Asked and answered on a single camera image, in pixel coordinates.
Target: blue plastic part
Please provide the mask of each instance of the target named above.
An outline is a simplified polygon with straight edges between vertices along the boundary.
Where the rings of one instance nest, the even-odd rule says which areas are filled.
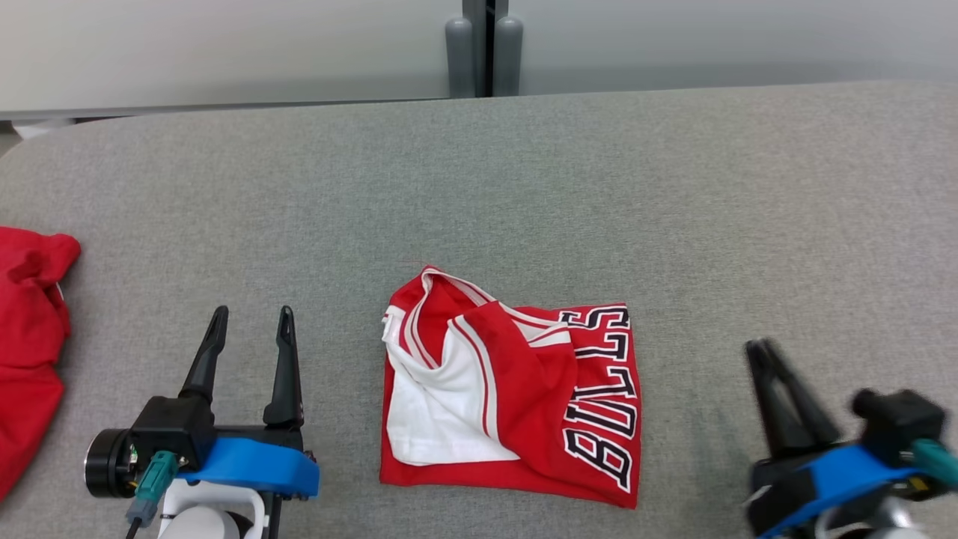
[[[219,438],[198,472],[177,476],[249,487],[260,492],[314,498],[319,495],[319,466],[302,452],[247,438]]]
[[[929,439],[915,440],[911,444],[915,456],[915,466],[948,485],[952,490],[958,488],[958,458],[945,447]]]
[[[807,468],[811,470],[818,498],[760,535],[761,538],[780,535],[787,527],[801,525],[832,507],[919,472],[917,468],[889,468],[857,444],[832,449],[801,469]]]

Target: green connector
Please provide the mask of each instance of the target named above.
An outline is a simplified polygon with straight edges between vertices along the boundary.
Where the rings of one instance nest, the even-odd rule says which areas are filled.
[[[136,498],[138,500],[150,500],[159,502],[163,493],[170,488],[173,478],[179,466],[176,464],[176,455],[169,451],[157,451],[153,459],[149,462],[147,472],[136,487]]]
[[[160,498],[170,488],[179,471],[176,455],[169,451],[157,451],[150,460],[147,472],[136,487],[136,498],[126,512],[126,521],[148,527],[156,516]]]
[[[929,439],[915,440],[911,444],[915,456],[915,467],[929,476],[958,489],[958,458],[948,452],[942,444]]]

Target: folded jersey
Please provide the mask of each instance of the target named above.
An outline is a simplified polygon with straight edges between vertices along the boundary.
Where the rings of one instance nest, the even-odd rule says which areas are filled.
[[[510,308],[427,267],[383,322],[382,482],[636,506],[641,399],[625,304]]]

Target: black lettering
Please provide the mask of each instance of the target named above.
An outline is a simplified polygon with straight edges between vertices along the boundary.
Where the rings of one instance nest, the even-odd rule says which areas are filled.
[[[613,362],[623,362],[628,358],[628,333],[609,332],[605,334],[605,342],[613,344],[611,348],[601,346],[586,346],[576,348],[576,358],[610,358]]]
[[[605,368],[605,372],[609,376],[619,380],[618,384],[610,386],[589,386],[589,387],[576,387],[572,391],[573,401],[594,397],[608,397],[612,395],[625,395],[626,397],[635,398],[637,396],[635,392],[635,384],[632,383],[631,374],[628,372],[628,369],[623,366],[610,366]]]
[[[633,405],[604,400],[574,401],[565,409],[565,418],[586,423],[627,438],[635,436],[638,410]]]
[[[562,429],[565,434],[565,452],[615,479],[619,488],[631,491],[629,472],[632,457],[618,444],[586,431]]]
[[[596,307],[585,314],[585,322],[580,321],[582,316],[575,311],[562,311],[559,321],[569,324],[569,327],[595,329],[600,327],[603,320],[606,328],[628,328],[628,309],[625,307]]]

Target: white wall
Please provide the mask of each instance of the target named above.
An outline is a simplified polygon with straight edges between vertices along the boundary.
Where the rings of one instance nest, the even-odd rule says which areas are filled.
[[[509,14],[526,94],[958,81],[956,0],[509,0]]]
[[[0,0],[0,118],[445,97],[444,27],[461,14],[461,0]]]

